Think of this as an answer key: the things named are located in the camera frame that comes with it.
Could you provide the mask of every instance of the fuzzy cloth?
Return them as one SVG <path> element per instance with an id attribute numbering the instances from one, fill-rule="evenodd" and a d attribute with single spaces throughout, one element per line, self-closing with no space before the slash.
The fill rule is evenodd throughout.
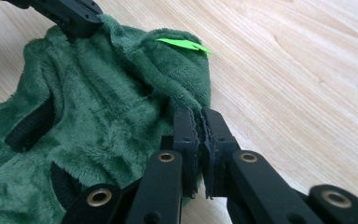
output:
<path id="1" fill-rule="evenodd" d="M 101 20 L 91 38 L 53 27 L 24 50 L 19 86 L 0 104 L 0 223 L 61 222 L 53 161 L 86 187 L 128 186 L 172 134 L 176 109 L 210 105 L 205 52 L 156 41 L 195 36 Z"/>

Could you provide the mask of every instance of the wooden floor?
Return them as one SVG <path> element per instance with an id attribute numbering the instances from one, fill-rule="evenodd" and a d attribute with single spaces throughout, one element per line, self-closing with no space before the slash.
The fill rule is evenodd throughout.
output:
<path id="1" fill-rule="evenodd" d="M 326 183 L 358 196 L 358 1 L 97 3 L 122 24 L 199 36 L 213 51 L 212 108 L 241 147 L 301 192 Z M 51 25 L 0 1 L 0 102 L 16 90 L 23 46 Z M 182 223 L 230 223 L 225 200 L 206 201 L 203 191 Z"/>

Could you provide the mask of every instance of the green fabric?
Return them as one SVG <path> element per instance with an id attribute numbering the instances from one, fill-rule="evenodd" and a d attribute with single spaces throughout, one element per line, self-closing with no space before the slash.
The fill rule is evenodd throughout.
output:
<path id="1" fill-rule="evenodd" d="M 64 209 L 51 186 L 55 161 L 85 186 L 124 188 L 142 176 L 180 107 L 210 104 L 205 52 L 156 41 L 193 35 L 144 32 L 102 15 L 89 39 L 71 43 L 57 27 L 24 50 L 16 92 L 0 104 L 0 223 L 60 223 Z M 53 127 L 25 153 L 5 144 L 26 116 L 53 97 Z"/>

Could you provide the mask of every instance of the light wood surface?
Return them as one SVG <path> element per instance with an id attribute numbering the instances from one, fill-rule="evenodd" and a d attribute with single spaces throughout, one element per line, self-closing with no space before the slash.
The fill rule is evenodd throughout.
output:
<path id="1" fill-rule="evenodd" d="M 292 186 L 358 196 L 358 1 L 100 0 L 120 23 L 186 30 L 211 49 L 212 108 L 243 149 Z M 0 2 L 0 102 L 16 90 L 24 45 L 53 23 Z M 182 223 L 230 223 L 204 189 Z"/>

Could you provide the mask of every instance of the tabletop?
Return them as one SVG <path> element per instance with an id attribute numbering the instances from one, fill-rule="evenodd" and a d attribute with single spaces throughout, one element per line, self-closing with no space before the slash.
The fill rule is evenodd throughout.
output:
<path id="1" fill-rule="evenodd" d="M 242 149 L 261 153 L 294 189 L 331 184 L 358 196 L 358 1 L 99 0 L 144 29 L 198 36 L 212 109 Z M 0 1 L 0 102 L 16 90 L 27 42 L 53 23 Z M 182 223 L 230 223 L 226 200 L 197 198 Z"/>

